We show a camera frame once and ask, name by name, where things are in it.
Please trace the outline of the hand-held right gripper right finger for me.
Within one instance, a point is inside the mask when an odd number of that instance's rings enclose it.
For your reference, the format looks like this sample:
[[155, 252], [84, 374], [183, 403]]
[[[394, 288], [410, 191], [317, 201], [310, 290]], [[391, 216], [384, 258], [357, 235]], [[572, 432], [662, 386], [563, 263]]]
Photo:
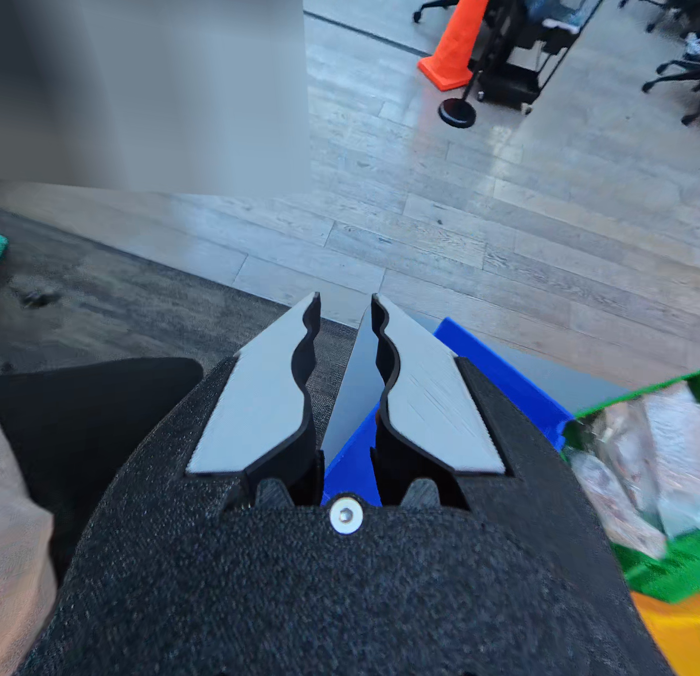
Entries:
[[457, 354], [384, 295], [372, 296], [371, 312], [390, 436], [457, 474], [505, 474]]

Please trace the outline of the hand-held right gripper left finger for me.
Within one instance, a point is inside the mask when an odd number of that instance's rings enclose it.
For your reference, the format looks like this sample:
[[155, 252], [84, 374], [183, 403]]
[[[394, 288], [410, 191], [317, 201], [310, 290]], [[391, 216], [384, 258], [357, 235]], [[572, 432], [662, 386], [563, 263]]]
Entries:
[[310, 414], [320, 294], [311, 292], [243, 346], [186, 467], [189, 475], [253, 473]]

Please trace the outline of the blue storage bin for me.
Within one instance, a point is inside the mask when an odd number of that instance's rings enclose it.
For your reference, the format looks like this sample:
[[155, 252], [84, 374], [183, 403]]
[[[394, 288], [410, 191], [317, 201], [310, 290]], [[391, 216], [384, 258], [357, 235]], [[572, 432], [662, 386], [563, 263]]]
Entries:
[[[420, 317], [418, 322], [458, 356], [476, 365], [529, 418], [557, 453], [561, 452], [565, 444], [564, 428], [572, 419], [566, 409], [456, 321], [445, 318], [436, 322]], [[379, 404], [380, 401], [340, 452], [333, 459], [327, 458], [321, 505], [327, 505], [337, 495], [348, 493], [359, 496], [370, 505], [381, 505], [370, 459], [370, 449], [374, 447], [377, 433], [375, 417]]]

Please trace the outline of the yellow storage bin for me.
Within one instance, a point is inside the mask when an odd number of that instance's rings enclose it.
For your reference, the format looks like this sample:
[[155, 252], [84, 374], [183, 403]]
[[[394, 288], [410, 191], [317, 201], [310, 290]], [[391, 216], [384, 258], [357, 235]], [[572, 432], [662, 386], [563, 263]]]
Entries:
[[668, 603], [640, 593], [632, 600], [677, 675], [699, 675], [699, 593]]

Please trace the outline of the orange traffic cone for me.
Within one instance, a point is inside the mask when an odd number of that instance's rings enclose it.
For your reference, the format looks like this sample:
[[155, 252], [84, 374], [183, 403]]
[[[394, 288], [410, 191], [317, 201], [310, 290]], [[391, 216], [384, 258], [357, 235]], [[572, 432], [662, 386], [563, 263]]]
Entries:
[[489, 0], [460, 0], [434, 53], [417, 68], [441, 92], [466, 86], [472, 79], [470, 60]]

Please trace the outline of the black equipment cart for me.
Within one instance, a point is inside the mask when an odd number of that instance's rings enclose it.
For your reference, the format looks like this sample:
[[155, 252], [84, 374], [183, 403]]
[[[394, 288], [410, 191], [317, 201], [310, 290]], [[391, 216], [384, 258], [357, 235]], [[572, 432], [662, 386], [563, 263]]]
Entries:
[[475, 85], [475, 99], [531, 111], [603, 0], [515, 0]]

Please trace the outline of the black stanchion post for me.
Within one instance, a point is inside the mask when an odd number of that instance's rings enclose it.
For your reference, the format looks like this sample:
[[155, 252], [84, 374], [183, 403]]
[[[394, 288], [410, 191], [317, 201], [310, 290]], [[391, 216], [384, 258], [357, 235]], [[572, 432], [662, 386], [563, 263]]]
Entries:
[[513, 0], [461, 0], [455, 11], [459, 16], [460, 54], [471, 57], [480, 27], [489, 12], [493, 12], [488, 24], [489, 36], [482, 45], [476, 65], [468, 68], [470, 77], [459, 98], [448, 98], [440, 103], [438, 114], [451, 127], [468, 129], [476, 121], [476, 110], [469, 103], [471, 89], [496, 55], [503, 41], [503, 27], [508, 19]]

